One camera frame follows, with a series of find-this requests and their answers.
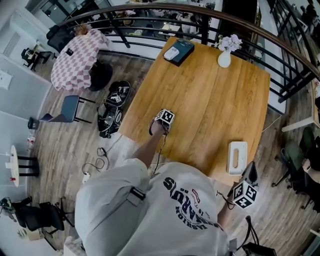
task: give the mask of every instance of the checkered tablecloth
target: checkered tablecloth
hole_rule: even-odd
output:
[[[98,29],[73,38],[57,57],[51,72],[53,86],[60,90],[78,90],[91,85],[90,69],[97,61],[99,49],[108,39]],[[66,51],[71,49],[73,55]]]

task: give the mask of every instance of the white vase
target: white vase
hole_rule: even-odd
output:
[[[229,50],[224,50],[218,58],[218,64],[222,68],[227,68],[229,67],[231,63],[231,56],[230,56],[230,51]]]

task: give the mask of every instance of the black railing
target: black railing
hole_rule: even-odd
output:
[[[128,41],[129,38],[141,38],[141,39],[152,39],[157,41],[166,41],[167,38],[163,35],[160,35],[159,32],[168,33],[168,30],[153,27],[152,25],[148,26],[149,22],[158,22],[158,23],[170,23],[176,25],[188,25],[192,27],[196,27],[198,29],[198,33],[185,33],[183,31],[169,31],[170,33],[175,34],[176,37],[184,37],[187,39],[197,39],[202,44],[207,45],[208,43],[214,44],[216,42],[216,38],[209,38],[208,33],[209,31],[216,32],[216,36],[223,35],[223,31],[219,28],[213,28],[209,26],[210,18],[216,18],[220,21],[227,21],[233,24],[237,24],[238,26],[242,27],[244,31],[250,32],[252,35],[258,35],[262,38],[270,41],[273,45],[278,46],[282,50],[282,58],[276,56],[273,52],[261,47],[260,45],[254,43],[248,38],[241,38],[242,39],[242,49],[239,49],[232,54],[238,56],[247,61],[253,61],[262,65],[269,70],[276,73],[281,79],[275,79],[276,77],[271,77],[270,81],[276,86],[276,89],[270,88],[270,90],[278,95],[278,101],[282,103],[283,101],[290,98],[293,94],[298,92],[301,88],[306,86],[313,78],[317,78],[318,70],[315,65],[314,57],[312,55],[310,46],[308,44],[306,35],[304,34],[303,29],[301,28],[297,17],[294,16],[290,6],[288,7],[285,3],[280,3],[283,9],[287,8],[289,15],[283,17],[282,26],[279,28],[279,34],[283,35],[283,30],[287,28],[287,23],[290,23],[290,17],[292,17],[297,22],[297,29],[300,30],[303,42],[305,47],[309,53],[310,61],[308,61],[303,55],[302,51],[299,52],[296,50],[295,46],[291,44],[289,46],[286,42],[281,40],[279,37],[273,35],[272,33],[268,32],[267,30],[256,26],[250,22],[245,20],[239,19],[235,16],[226,14],[220,11],[214,11],[207,8],[190,6],[185,4],[169,4],[169,3],[148,3],[148,4],[141,4],[141,5],[118,5],[113,6],[106,9],[99,9],[94,10],[73,18],[70,18],[61,24],[60,27],[67,27],[70,30],[75,29],[81,23],[90,24],[94,29],[99,29],[108,37],[120,37],[121,40],[112,40],[114,43],[123,43],[126,45],[127,48],[130,48],[131,45],[140,45],[144,47],[152,47],[152,48],[162,48],[162,46],[150,43],[142,43],[142,42],[132,42]],[[274,4],[272,12],[275,12],[275,9],[278,9],[278,4]],[[130,17],[117,17],[115,12],[120,11],[127,11],[133,10],[136,12],[135,16]],[[199,17],[198,20],[194,22],[176,20],[172,16],[164,16],[164,17],[155,17],[152,16],[153,10],[167,10],[167,11],[178,11],[178,12],[186,12],[191,14],[196,14]],[[97,17],[99,15],[98,20],[94,20],[93,16]],[[135,21],[139,22],[139,25],[131,25],[127,26],[124,25],[124,21]],[[130,34],[136,30],[142,30],[144,32],[152,32],[152,33],[142,33],[141,35],[137,34]],[[265,55],[270,56],[276,62],[281,63],[283,66],[283,71],[281,72],[278,70],[275,65],[266,63],[262,58],[256,57],[253,53],[259,50]]]
[[[307,58],[310,60],[311,64],[316,67],[316,60],[305,33],[310,26],[310,24],[305,24],[304,22],[304,15],[306,14],[301,15],[298,12],[297,7],[293,8],[286,0],[268,1],[271,9],[270,13],[273,14],[274,20],[276,21],[278,37],[289,43],[290,46],[296,49],[296,51],[298,51],[300,54],[307,55]],[[300,71],[300,75],[297,77],[294,73],[292,73],[292,70],[289,69],[289,76],[292,82],[286,83],[285,88],[283,88],[280,93],[283,93],[285,89],[296,93],[302,87],[304,87],[303,83],[299,83],[299,79],[302,78],[302,74],[307,76],[308,72],[307,70],[303,70],[301,67],[299,68],[297,60],[295,58],[292,59],[290,55],[286,54],[285,51],[282,51],[282,59],[285,60],[290,66],[294,65],[295,69]]]

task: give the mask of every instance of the water bottle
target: water bottle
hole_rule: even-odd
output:
[[[28,143],[28,150],[32,150],[35,146],[35,133],[36,131],[35,130],[29,130],[30,134],[28,136],[28,139],[27,139],[27,143]]]

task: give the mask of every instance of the hand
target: hand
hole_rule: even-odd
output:
[[[302,161],[302,168],[303,168],[303,170],[304,170],[305,172],[307,172],[308,169],[309,169],[309,167],[310,167],[310,160],[305,158],[305,159]]]
[[[155,135],[155,134],[161,134],[161,135],[163,135],[163,134],[166,133],[166,131],[165,131],[165,129],[164,129],[164,126],[161,124],[161,122],[157,120],[157,121],[154,121],[154,122],[151,124],[151,133],[152,133],[153,135]]]

